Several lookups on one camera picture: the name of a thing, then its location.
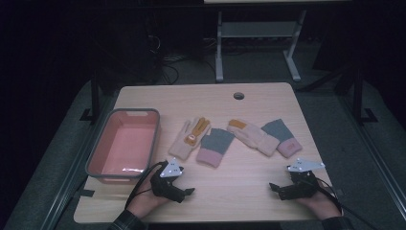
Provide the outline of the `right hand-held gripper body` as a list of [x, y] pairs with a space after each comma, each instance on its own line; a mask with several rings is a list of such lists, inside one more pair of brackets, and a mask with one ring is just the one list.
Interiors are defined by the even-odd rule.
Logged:
[[286, 193], [288, 200], [312, 197], [319, 188], [314, 170], [323, 169], [323, 162], [314, 162], [298, 158], [292, 165], [287, 167], [292, 185], [281, 187], [279, 193]]

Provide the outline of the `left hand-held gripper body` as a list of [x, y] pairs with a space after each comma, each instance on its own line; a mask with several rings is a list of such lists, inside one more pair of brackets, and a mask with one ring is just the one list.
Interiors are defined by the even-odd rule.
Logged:
[[158, 169], [150, 179], [153, 194], [172, 201], [174, 201], [176, 195], [184, 195], [184, 190], [173, 185], [173, 182], [180, 177], [182, 173], [183, 168], [179, 166], [176, 158], [162, 162], [161, 168]]

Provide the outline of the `beige glove with orange bunny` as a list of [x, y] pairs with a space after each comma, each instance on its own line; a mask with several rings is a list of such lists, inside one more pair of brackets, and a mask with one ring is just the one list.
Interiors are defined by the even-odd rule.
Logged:
[[169, 154], [178, 159], [187, 160], [210, 128], [210, 121], [204, 117], [186, 121], [169, 148]]

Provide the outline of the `pink bin with grey rim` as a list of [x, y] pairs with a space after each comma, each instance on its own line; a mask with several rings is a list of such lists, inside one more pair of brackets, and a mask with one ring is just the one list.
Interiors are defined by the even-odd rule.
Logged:
[[104, 184], [134, 184], [150, 165], [160, 130], [156, 109], [113, 109], [86, 162], [87, 174]]

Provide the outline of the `grey glove with pink cuff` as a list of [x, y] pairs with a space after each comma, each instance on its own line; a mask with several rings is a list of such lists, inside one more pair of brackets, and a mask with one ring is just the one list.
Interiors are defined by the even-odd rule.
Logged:
[[196, 161], [217, 168], [234, 139], [235, 135], [231, 132], [221, 128], [212, 128], [211, 132], [201, 140]]
[[277, 150], [285, 158], [289, 158], [303, 149], [302, 145], [298, 142], [282, 119], [269, 122], [261, 129], [268, 135], [271, 135], [280, 141]]

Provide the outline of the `person's left hand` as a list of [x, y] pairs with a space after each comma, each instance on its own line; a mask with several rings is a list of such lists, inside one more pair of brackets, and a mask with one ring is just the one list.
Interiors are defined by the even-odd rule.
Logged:
[[153, 210], [169, 202], [169, 199], [153, 194], [151, 191], [150, 175], [140, 186], [139, 192], [140, 194], [134, 196], [126, 207], [126, 210], [138, 219], [145, 218]]

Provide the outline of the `person's right hand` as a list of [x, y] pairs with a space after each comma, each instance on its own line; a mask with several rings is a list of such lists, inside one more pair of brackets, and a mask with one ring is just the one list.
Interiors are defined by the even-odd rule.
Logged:
[[334, 202], [321, 192], [316, 192], [312, 197], [298, 198], [297, 202], [309, 209], [319, 220], [342, 216]]

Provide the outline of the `grey metal stand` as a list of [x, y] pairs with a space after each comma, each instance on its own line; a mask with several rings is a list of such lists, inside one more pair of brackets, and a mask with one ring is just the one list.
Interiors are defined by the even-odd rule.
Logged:
[[222, 39], [223, 38], [291, 38], [290, 46], [283, 51], [283, 57], [293, 81], [302, 78], [293, 55], [305, 21], [306, 11], [301, 11], [296, 21], [271, 22], [227, 22], [222, 20], [222, 12], [217, 14], [215, 81], [223, 82]]

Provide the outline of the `aluminium frame rail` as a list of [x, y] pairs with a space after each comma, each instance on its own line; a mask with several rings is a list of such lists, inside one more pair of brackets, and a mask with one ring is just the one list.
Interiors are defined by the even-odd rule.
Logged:
[[365, 144], [396, 209], [406, 220], [406, 130], [379, 97], [360, 108], [349, 97], [339, 98]]
[[101, 116], [95, 121], [80, 119], [91, 106], [90, 98], [74, 101], [67, 117], [63, 120], [55, 139], [47, 149], [49, 159], [45, 170], [52, 177], [48, 188], [55, 192], [46, 208], [45, 218], [39, 230], [55, 230], [66, 208], [70, 205], [81, 183], [86, 180], [85, 163], [102, 126], [102, 119], [114, 107], [116, 96], [101, 97]]

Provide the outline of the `black stand post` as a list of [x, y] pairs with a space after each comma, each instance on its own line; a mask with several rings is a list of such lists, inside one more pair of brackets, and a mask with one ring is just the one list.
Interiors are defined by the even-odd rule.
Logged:
[[91, 106], [85, 108], [80, 116], [81, 121], [94, 124], [98, 121], [101, 114], [101, 100], [98, 74], [94, 73], [90, 80], [91, 87]]
[[370, 108], [364, 108], [363, 102], [363, 75], [360, 67], [354, 71], [352, 116], [360, 126], [365, 123], [377, 123], [378, 120]]

